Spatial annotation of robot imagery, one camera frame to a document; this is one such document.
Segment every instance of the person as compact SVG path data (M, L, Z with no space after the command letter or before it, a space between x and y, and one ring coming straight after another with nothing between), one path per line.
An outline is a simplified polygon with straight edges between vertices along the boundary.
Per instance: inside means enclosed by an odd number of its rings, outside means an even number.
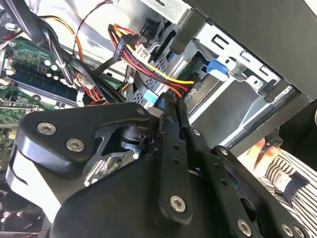
M260 140L238 160L317 238L317 172L280 148L263 153L264 145Z

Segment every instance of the motherboard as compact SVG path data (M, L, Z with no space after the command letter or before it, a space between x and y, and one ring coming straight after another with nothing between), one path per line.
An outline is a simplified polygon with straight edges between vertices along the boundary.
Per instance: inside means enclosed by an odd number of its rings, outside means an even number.
M78 105L76 86L67 84L54 55L24 38L12 40L0 51L0 67L0 171L4 171L26 114ZM102 78L113 88L121 85L108 75Z

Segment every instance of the black plastic arm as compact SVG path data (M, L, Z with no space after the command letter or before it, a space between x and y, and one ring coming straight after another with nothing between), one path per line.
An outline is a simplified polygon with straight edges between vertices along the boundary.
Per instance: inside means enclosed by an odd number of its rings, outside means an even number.
M149 113L136 103L31 113L20 122L15 148L57 175L73 178L81 174L87 162L99 151L95 148L95 138L101 138L99 147L105 147L116 129L142 125L149 118ZM39 126L43 122L52 124L55 129L49 128L51 125L46 129L56 132L41 133ZM69 139L80 140L84 149L71 151L67 145Z

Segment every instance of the capacitor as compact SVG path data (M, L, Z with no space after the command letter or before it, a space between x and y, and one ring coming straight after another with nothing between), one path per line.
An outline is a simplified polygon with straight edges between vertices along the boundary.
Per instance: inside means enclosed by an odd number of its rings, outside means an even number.
M50 66L50 65L52 64L51 59L50 59L50 58L46 58L46 59L44 60L44 64L45 64L46 66Z
M53 65L51 66L51 69L52 69L53 71L56 71L56 70L58 70L58 67L57 67L56 64L53 64Z

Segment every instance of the yellow wire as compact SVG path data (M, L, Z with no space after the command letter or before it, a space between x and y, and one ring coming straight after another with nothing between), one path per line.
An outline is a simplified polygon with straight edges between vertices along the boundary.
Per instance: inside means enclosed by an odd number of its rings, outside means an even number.
M123 34L122 32L119 31L119 29L117 28L117 25L118 24L114 24L114 30L115 32L119 35L119 37L122 37ZM135 51L132 49L132 47L130 45L127 44L127 48L132 52L134 53ZM154 67L153 65L147 63L146 64L147 67L149 67L151 70L155 71L156 73L160 74L161 76L163 76L164 78L172 81L172 82L175 82L175 83L182 83L182 84L194 84L194 81L183 81L183 80L178 80L178 79L175 79L175 78L172 78L170 76L168 76L167 74L165 74L164 72L160 71L158 68Z

